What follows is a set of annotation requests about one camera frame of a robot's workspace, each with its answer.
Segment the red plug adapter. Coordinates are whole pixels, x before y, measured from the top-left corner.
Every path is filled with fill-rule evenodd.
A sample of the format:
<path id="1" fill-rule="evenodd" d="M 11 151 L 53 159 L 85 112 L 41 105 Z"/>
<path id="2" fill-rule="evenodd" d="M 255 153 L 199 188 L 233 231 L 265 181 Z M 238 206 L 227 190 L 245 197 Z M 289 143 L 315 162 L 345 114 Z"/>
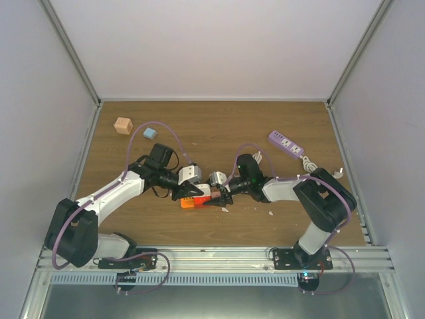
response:
<path id="1" fill-rule="evenodd" d="M 211 196 L 193 197 L 193 203 L 195 208 L 208 207 L 208 202 L 211 200 Z"/>

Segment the white square plug adapter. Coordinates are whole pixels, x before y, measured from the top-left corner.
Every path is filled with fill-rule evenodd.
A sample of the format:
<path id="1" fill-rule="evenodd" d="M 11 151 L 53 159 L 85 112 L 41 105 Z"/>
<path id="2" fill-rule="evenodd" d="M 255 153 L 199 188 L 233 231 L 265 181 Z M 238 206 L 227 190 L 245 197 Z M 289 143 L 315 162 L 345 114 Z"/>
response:
<path id="1" fill-rule="evenodd" d="M 197 197 L 210 197 L 211 196 L 211 187 L 207 183 L 202 184 L 196 184 L 195 185 L 200 193 L 197 195 Z"/>

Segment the light blue usb charger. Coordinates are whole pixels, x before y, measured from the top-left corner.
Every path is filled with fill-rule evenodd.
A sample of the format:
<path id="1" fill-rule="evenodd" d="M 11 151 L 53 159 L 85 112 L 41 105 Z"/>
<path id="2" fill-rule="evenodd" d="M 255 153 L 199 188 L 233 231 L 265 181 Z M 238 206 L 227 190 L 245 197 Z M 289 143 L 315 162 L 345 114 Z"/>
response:
<path id="1" fill-rule="evenodd" d="M 153 140 L 157 136 L 157 131 L 153 128 L 146 128 L 143 132 L 143 136 L 147 139 Z"/>

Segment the purple power strip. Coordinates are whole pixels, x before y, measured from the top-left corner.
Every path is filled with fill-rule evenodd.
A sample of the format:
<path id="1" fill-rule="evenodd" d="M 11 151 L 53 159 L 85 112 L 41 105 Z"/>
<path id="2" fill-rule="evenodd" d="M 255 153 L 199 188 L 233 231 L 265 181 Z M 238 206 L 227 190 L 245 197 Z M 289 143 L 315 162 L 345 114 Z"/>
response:
<path id="1" fill-rule="evenodd" d="M 303 156 L 304 149 L 289 138 L 279 133 L 278 131 L 272 131 L 268 136 L 268 141 L 279 150 L 287 153 L 290 157 L 299 159 Z"/>

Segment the peach cube power adapter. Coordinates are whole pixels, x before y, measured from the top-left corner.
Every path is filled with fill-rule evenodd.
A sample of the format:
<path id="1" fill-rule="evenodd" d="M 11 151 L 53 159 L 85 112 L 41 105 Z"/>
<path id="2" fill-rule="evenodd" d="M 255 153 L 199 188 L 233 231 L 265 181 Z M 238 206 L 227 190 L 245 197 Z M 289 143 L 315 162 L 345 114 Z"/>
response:
<path id="1" fill-rule="evenodd" d="M 130 135 L 133 123 L 130 118 L 118 117 L 114 123 L 114 128 L 118 134 Z"/>

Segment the orange power strip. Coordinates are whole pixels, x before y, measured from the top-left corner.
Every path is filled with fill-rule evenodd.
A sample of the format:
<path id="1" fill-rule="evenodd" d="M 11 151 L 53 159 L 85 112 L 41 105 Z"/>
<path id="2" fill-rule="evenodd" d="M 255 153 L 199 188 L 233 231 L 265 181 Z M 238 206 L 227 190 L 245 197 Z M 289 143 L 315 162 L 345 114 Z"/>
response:
<path id="1" fill-rule="evenodd" d="M 180 199 L 180 205 L 183 209 L 195 208 L 195 202 L 192 197 L 186 197 L 186 198 Z"/>

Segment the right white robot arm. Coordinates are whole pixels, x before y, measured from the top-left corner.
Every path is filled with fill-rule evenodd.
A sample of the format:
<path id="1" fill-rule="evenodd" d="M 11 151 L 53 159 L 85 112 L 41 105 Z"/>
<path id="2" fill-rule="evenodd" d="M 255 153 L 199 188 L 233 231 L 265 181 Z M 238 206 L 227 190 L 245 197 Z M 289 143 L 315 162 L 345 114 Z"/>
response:
<path id="1" fill-rule="evenodd" d="M 354 196 L 321 167 L 292 179 L 269 177 L 253 156 L 242 154 L 237 157 L 235 168 L 239 175 L 226 180 L 211 174 L 211 184 L 220 195 L 203 205 L 226 207 L 233 204 L 233 197 L 238 194 L 249 195 L 259 203 L 299 201 L 310 218 L 309 226 L 293 248 L 295 264 L 302 269 L 317 262 L 323 247 L 351 220 L 357 208 Z"/>

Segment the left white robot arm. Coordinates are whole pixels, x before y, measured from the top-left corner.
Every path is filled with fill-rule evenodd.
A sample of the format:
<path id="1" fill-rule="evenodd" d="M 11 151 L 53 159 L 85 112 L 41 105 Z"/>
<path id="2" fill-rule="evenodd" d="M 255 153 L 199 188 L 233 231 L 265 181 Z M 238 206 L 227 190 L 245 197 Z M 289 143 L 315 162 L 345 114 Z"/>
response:
<path id="1" fill-rule="evenodd" d="M 105 235 L 98 227 L 124 203 L 156 187 L 166 189 L 172 200 L 203 195 L 195 184 L 201 169 L 195 163 L 180 169 L 168 166 L 174 150 L 156 143 L 150 154 L 129 164 L 115 180 L 76 201 L 60 201 L 50 222 L 44 245 L 54 257 L 82 267 L 92 259 L 112 259 L 122 268 L 132 267 L 137 253 L 129 238 Z"/>

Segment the aluminium front rail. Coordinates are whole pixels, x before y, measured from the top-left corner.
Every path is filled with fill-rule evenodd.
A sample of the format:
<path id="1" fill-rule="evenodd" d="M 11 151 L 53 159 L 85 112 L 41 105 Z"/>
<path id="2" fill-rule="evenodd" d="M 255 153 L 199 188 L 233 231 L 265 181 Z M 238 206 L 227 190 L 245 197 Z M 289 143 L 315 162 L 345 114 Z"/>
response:
<path id="1" fill-rule="evenodd" d="M 179 247 L 160 246 L 168 257 L 172 272 L 274 272 L 268 247 Z M 342 247 L 330 250 L 333 272 L 394 272 L 385 247 Z"/>

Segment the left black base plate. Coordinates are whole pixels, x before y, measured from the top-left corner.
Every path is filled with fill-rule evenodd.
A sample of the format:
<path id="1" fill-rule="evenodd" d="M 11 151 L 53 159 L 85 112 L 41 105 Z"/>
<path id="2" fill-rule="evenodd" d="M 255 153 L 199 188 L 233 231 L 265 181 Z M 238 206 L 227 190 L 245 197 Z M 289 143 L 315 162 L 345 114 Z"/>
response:
<path id="1" fill-rule="evenodd" d="M 106 259 L 94 259 L 94 264 L 99 269 L 123 269 L 134 271 L 149 271 L 156 268 L 157 249 L 154 248 L 136 248 L 134 252 L 127 253 L 124 257 L 130 257 L 145 253 L 145 255 L 128 261 L 110 261 Z"/>

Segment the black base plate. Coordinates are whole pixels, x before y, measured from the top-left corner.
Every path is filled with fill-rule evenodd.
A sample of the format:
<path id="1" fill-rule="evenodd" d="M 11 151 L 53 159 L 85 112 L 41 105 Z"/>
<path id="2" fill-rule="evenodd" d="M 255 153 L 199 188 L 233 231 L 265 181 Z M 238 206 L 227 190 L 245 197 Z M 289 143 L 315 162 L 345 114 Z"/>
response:
<path id="1" fill-rule="evenodd" d="M 94 259 L 94 264 L 99 269 L 123 269 L 134 271 L 149 271 L 156 268 L 157 249 L 154 248 L 136 248 L 134 252 L 127 253 L 124 257 L 130 257 L 145 253 L 145 255 L 128 261 L 110 261 L 106 259 Z"/>
<path id="2" fill-rule="evenodd" d="M 273 262 L 275 270 L 332 270 L 333 263 L 329 250 L 319 249 L 309 255 L 299 247 L 272 247 L 268 258 Z"/>

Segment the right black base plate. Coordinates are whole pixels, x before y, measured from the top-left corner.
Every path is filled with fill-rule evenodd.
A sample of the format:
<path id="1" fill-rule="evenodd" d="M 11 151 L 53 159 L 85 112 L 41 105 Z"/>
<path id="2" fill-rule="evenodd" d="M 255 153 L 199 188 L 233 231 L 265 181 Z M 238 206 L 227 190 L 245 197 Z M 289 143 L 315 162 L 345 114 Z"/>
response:
<path id="1" fill-rule="evenodd" d="M 299 247 L 272 247 L 268 258 L 273 262 L 275 270 L 332 270 L 333 263 L 329 250 L 319 249 L 309 255 Z"/>

